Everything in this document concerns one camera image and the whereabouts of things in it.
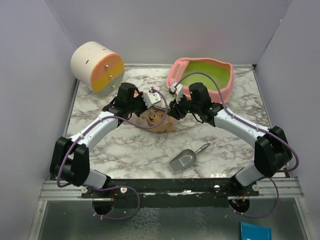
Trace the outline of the cat litter paper bag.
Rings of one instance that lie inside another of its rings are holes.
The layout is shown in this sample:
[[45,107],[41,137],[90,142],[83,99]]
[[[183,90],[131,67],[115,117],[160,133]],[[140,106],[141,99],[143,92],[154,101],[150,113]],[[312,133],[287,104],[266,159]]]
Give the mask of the cat litter paper bag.
[[[155,106],[162,106],[163,101],[156,104]],[[131,123],[134,123],[138,126],[143,127],[152,127],[148,128],[148,131],[162,134],[162,133],[171,133],[175,132],[177,130],[177,127],[175,126],[175,122],[177,121],[172,116],[167,116],[164,119],[165,112],[153,110],[152,107],[147,109],[144,113],[138,117],[137,115],[133,114],[132,117],[129,119]]]

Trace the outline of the metal litter scoop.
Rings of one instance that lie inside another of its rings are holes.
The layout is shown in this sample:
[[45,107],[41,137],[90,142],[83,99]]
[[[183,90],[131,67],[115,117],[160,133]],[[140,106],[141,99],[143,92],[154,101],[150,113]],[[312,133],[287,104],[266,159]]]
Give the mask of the metal litter scoop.
[[189,168],[197,161],[197,156],[199,153],[207,149],[211,143],[206,143],[201,146],[198,150],[193,151],[191,149],[185,149],[181,151],[177,156],[175,156],[169,163],[170,169],[176,173],[178,171]]

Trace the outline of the metal ruler bag clip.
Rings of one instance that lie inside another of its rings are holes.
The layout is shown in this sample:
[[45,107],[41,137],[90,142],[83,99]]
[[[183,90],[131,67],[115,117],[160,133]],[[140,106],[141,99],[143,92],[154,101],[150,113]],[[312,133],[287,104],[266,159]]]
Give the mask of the metal ruler bag clip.
[[169,112],[170,111],[170,107],[168,106],[168,107],[162,107],[162,106],[158,106],[158,105],[153,105],[152,107],[151,107],[153,110],[155,110],[155,111],[161,111],[161,112]]

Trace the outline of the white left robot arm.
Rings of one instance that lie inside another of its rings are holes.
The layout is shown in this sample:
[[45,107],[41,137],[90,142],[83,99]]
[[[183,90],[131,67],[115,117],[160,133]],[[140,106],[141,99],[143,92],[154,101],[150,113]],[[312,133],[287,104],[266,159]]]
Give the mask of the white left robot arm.
[[116,97],[92,123],[71,138],[56,140],[49,172],[56,177],[58,187],[92,187],[101,198],[110,193],[110,177],[90,167],[90,152],[108,133],[128,122],[131,114],[147,110],[147,96],[134,84],[122,83]]

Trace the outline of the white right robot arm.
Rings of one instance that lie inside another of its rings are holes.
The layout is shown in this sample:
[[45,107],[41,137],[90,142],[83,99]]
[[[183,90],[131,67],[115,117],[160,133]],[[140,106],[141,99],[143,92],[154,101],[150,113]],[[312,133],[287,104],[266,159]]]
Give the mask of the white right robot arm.
[[254,124],[234,114],[223,104],[212,102],[207,88],[200,82],[191,84],[189,90],[191,98],[187,99],[181,84],[171,84],[169,92],[175,95],[175,99],[169,104],[169,116],[180,120],[192,114],[198,122],[226,130],[254,149],[253,162],[232,176],[229,189],[234,195],[242,195],[248,185],[259,179],[272,177],[292,159],[288,141],[280,127],[267,128]]

